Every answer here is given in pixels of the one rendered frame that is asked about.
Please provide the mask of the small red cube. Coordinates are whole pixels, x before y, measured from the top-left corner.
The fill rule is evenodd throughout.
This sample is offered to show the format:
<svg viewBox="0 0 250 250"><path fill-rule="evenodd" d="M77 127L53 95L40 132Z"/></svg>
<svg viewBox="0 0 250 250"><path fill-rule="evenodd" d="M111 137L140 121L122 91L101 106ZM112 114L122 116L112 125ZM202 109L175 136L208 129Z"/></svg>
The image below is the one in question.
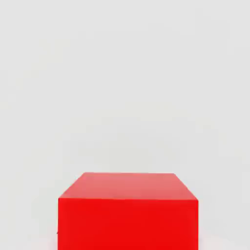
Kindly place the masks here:
<svg viewBox="0 0 250 250"><path fill-rule="evenodd" d="M173 173L86 172L58 199L58 250L199 250L198 213Z"/></svg>

